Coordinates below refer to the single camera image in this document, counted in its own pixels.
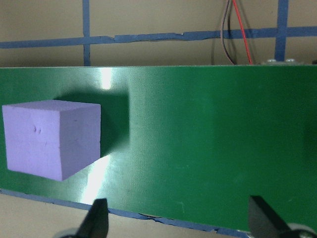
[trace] foam block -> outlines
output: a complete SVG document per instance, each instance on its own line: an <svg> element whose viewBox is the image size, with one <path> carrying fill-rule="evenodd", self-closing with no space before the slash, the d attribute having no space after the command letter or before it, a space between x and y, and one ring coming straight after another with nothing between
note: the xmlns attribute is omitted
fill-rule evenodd
<svg viewBox="0 0 317 238"><path fill-rule="evenodd" d="M99 104L47 100L2 114L9 170L62 181L100 158Z"/></svg>

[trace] green board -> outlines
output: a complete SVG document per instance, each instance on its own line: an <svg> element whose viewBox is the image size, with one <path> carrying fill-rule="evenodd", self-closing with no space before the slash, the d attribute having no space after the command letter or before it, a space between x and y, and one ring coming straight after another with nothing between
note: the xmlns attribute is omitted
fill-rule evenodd
<svg viewBox="0 0 317 238"><path fill-rule="evenodd" d="M2 68L0 104L102 106L102 158L63 182L7 170L0 188L247 230L249 195L317 229L317 67Z"/></svg>

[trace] blue tape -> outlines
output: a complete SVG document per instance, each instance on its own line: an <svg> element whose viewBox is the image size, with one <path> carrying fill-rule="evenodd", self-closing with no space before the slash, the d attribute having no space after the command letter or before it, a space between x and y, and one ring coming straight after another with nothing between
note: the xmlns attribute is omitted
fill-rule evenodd
<svg viewBox="0 0 317 238"><path fill-rule="evenodd" d="M263 28L263 29L246 29L247 38L272 38L278 34L277 28ZM285 52L285 40L287 37L305 37L317 36L317 26L309 27L289 27L284 33L284 47L282 51ZM15 49L15 48L33 48L33 47L60 47L60 46L76 46L76 45L93 45L93 44L114 44L114 43L131 43L139 41L165 41L165 40L181 40L181 41L201 41L212 38L219 38L219 31L193 31L177 33L156 33L143 35L118 35L110 36L91 36L65 39L51 39L51 40L31 40L31 41L11 41L0 42L0 49ZM242 39L240 30L231 30L230 33L224 31L224 38L227 39Z"/></svg>
<svg viewBox="0 0 317 238"><path fill-rule="evenodd" d="M317 36L317 26L288 27L288 37Z"/></svg>
<svg viewBox="0 0 317 238"><path fill-rule="evenodd" d="M275 59L285 60L286 34L287 34L288 0L278 1L277 33L275 39Z"/></svg>
<svg viewBox="0 0 317 238"><path fill-rule="evenodd" d="M52 203L56 205L66 206L66 207L73 207L73 208L82 209L82 210L89 210L91 208L91 205L87 205L83 203L69 202L69 201L63 201L63 200L53 199L53 198L46 198L46 197L25 194L21 192L10 191L10 190L0 189L0 194L21 197L21 198L31 199L31 200L45 202L45 203ZM180 220L173 220L173 219L162 218L162 217L152 217L152 216L147 216L147 215L143 215L139 213L126 212L126 211L121 211L121 210L111 209L111 208L109 209L109 213L118 215L121 217L127 217L127 218L134 218L134 219L140 219L140 220L153 220L155 222L160 222L165 225L171 225L176 227L183 227L183 228L189 228L189 229L206 231L206 232L216 231L217 234L240 237L240 238L248 238L245 232L241 232L241 231L237 231L233 229L220 228L215 226L197 224L197 223L180 221Z"/></svg>
<svg viewBox="0 0 317 238"><path fill-rule="evenodd" d="M83 34L84 37L90 36L90 12L89 0L83 0Z"/></svg>
<svg viewBox="0 0 317 238"><path fill-rule="evenodd" d="M1 49L14 48L33 48L33 47L55 47L55 46L76 46L85 44L85 38L66 38L53 40L34 40L34 41L11 41L0 42Z"/></svg>
<svg viewBox="0 0 317 238"><path fill-rule="evenodd" d="M90 64L90 45L84 45L84 66L91 66L91 64Z"/></svg>
<svg viewBox="0 0 317 238"><path fill-rule="evenodd" d="M83 34L84 41L90 36L89 0L83 0ZM90 66L90 45L84 44L84 66Z"/></svg>

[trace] purple foam cube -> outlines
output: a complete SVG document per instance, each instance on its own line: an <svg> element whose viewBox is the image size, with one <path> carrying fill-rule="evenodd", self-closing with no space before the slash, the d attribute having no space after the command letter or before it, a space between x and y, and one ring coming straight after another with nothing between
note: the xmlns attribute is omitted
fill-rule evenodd
<svg viewBox="0 0 317 238"><path fill-rule="evenodd" d="M62 181L100 158L99 104L47 100L2 113L9 170Z"/></svg>

